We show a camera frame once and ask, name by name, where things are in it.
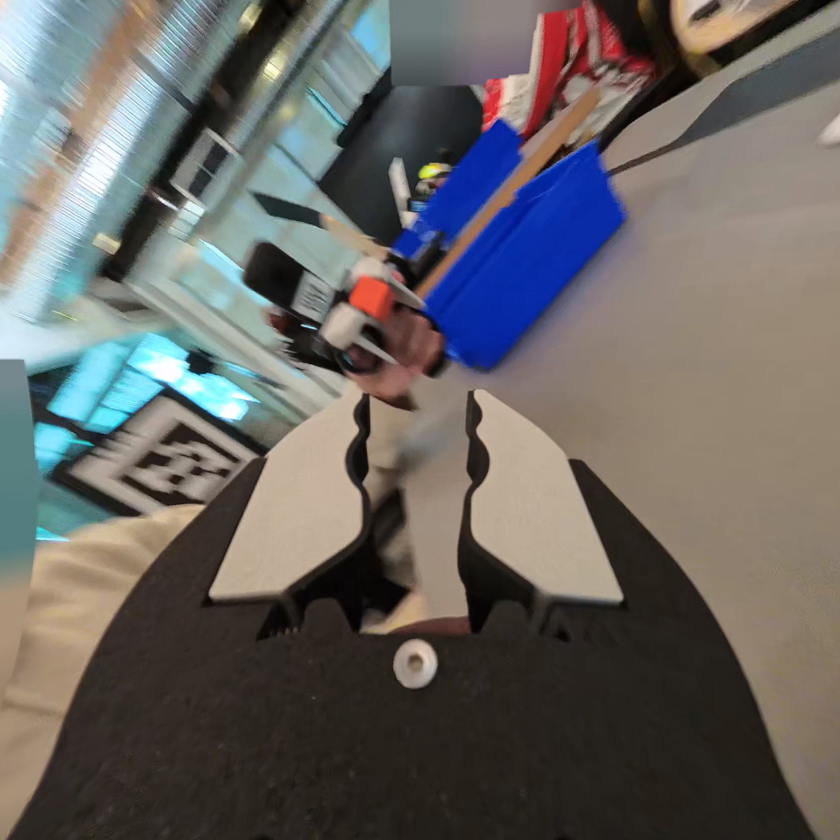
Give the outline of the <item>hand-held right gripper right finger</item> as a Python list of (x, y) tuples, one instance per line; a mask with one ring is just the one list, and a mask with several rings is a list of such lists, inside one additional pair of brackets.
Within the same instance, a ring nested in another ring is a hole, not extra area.
[(542, 629), (555, 606), (620, 607), (624, 594), (571, 462), (486, 390), (469, 392), (459, 578), (471, 629), (503, 602)]

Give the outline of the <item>black wall screen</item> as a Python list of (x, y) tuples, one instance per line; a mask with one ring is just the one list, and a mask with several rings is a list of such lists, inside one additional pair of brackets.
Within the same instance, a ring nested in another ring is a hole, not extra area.
[(392, 160), (402, 160), (411, 186), (440, 151), (457, 161), (480, 135), (482, 104), (472, 87), (385, 90), (384, 82), (339, 133), (339, 154), (318, 185), (357, 228), (389, 245), (402, 231), (388, 175)]

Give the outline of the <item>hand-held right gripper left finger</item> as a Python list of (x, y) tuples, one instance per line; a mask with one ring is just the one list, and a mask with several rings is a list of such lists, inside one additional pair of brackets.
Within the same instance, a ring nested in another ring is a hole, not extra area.
[(361, 629), (373, 582), (370, 432), (369, 397), (349, 394), (270, 450), (209, 588), (213, 603), (274, 601), (300, 624), (312, 602), (333, 599)]

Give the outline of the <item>red wooden cube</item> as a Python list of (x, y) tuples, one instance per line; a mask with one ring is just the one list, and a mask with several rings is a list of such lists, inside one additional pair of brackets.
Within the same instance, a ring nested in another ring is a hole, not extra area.
[(368, 319), (387, 323), (395, 308), (396, 292), (388, 281), (362, 275), (350, 292), (349, 304)]

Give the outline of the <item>blue plastic bin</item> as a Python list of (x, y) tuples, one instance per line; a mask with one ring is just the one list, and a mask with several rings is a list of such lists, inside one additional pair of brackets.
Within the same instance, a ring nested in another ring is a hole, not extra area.
[(403, 258), (413, 258), (438, 234), (447, 249), (521, 160), (519, 134), (505, 120), (495, 121), (454, 166), (413, 225), (400, 233), (392, 250)]
[(625, 220), (596, 141), (523, 186), (427, 297), (449, 354), (497, 367)]

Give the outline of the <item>black jacket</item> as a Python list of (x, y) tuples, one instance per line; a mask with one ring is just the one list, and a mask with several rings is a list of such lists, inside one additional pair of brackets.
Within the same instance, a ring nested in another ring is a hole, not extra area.
[(629, 54), (654, 63), (654, 79), (636, 98), (631, 120), (644, 116), (699, 80), (681, 48), (670, 1), (617, 1), (608, 12)]

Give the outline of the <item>silver ceiling duct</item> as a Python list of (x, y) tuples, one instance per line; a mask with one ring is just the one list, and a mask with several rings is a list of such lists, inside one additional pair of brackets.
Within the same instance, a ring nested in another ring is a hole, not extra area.
[(95, 276), (208, 85), (229, 2), (2, 2), (2, 296), (27, 319)]

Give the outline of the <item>person's left forearm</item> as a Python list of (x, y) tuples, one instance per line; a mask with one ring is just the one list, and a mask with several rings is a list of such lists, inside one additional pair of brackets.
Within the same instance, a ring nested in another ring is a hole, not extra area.
[(364, 489), (373, 509), (411, 486), (454, 444), (459, 409), (452, 400), (416, 388), (391, 402), (371, 398)]

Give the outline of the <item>person's left hand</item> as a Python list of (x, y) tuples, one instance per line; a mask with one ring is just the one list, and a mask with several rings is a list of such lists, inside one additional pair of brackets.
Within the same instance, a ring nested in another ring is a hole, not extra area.
[(445, 337), (423, 313), (402, 309), (385, 326), (385, 350), (393, 364), (383, 363), (373, 373), (344, 371), (344, 375), (371, 399), (413, 411), (412, 386), (443, 359)]

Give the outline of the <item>black framed marker sign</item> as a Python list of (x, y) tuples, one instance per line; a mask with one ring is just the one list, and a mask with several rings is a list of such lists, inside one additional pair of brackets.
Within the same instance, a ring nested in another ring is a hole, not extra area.
[(267, 447), (170, 387), (50, 480), (121, 517), (206, 505)]

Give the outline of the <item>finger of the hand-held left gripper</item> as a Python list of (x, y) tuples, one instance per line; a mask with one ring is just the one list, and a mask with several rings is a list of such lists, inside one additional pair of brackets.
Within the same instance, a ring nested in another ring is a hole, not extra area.
[(388, 281), (395, 290), (396, 303), (412, 309), (426, 308), (425, 301), (408, 288), (403, 275), (393, 265), (370, 256), (360, 258), (351, 269), (351, 289), (362, 275)]
[(337, 305), (326, 316), (319, 336), (339, 357), (356, 348), (387, 364), (396, 360), (385, 350), (385, 334), (380, 322), (352, 305)]

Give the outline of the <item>white air vent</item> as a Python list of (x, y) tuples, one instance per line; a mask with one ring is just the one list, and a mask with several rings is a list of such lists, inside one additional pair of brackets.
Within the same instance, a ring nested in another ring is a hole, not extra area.
[(205, 128), (176, 168), (170, 185), (185, 199), (204, 203), (211, 187), (239, 157), (222, 135)]

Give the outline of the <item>light wooden board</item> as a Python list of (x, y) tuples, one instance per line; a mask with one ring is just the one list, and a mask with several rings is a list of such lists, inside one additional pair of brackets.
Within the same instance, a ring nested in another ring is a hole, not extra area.
[(725, 49), (776, 25), (786, 28), (831, 4), (806, 1), (671, 1), (669, 18), (685, 56), (700, 57)]

